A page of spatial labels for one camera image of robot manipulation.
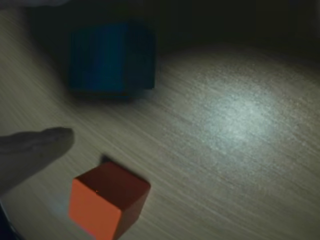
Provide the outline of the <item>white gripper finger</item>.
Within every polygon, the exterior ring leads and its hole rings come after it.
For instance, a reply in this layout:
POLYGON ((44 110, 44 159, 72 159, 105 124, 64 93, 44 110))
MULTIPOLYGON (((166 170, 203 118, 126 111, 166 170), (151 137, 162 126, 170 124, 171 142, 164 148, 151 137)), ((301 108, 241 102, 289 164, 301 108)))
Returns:
POLYGON ((0 194, 64 156, 75 142, 71 128, 53 127, 0 137, 0 194))

